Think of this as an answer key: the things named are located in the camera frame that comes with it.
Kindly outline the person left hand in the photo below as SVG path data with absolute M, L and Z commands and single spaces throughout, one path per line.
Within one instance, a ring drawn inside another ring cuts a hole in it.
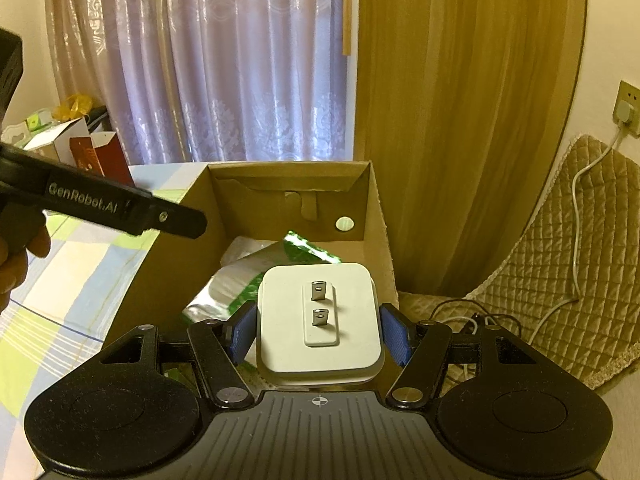
M 24 283 L 28 270 L 28 257 L 30 252 L 37 258 L 49 255 L 51 249 L 51 237 L 46 226 L 42 226 L 34 238 L 20 252 L 11 254 L 6 240 L 2 238 L 0 245 L 0 310 L 3 311 L 9 304 L 11 292 Z

